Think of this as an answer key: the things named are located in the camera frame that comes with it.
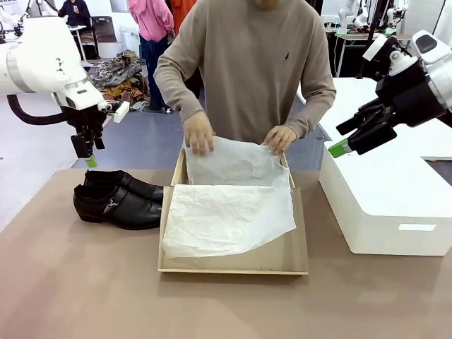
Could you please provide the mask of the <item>person's right hand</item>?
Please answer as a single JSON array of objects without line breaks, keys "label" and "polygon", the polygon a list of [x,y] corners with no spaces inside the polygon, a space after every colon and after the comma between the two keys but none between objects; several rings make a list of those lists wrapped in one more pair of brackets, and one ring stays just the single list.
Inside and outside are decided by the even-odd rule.
[{"label": "person's right hand", "polygon": [[195,155],[214,150],[215,133],[207,114],[201,110],[183,122],[184,142]]}]

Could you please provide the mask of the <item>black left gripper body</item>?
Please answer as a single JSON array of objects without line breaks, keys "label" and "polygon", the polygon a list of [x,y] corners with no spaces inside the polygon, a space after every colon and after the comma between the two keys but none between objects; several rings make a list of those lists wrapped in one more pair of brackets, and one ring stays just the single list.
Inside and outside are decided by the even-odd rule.
[{"label": "black left gripper body", "polygon": [[107,118],[107,113],[99,111],[97,106],[77,110],[70,107],[62,107],[62,112],[66,115],[67,123],[76,129],[77,133],[82,133],[86,138],[101,138],[103,124]]}]

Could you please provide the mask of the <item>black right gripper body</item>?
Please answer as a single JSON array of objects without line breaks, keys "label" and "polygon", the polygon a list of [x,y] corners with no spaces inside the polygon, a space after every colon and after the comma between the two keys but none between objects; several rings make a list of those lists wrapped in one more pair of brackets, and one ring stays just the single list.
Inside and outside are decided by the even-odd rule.
[{"label": "black right gripper body", "polygon": [[404,71],[382,78],[376,94],[383,107],[379,121],[395,127],[416,127],[448,113],[429,85],[429,76],[418,61]]}]

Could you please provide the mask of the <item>person's left hand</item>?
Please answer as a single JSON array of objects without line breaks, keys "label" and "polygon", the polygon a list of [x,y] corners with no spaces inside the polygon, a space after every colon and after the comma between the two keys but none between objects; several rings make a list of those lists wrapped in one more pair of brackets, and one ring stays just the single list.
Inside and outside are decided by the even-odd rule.
[{"label": "person's left hand", "polygon": [[262,145],[274,155],[283,154],[297,140],[296,133],[288,126],[274,126],[264,138]]}]

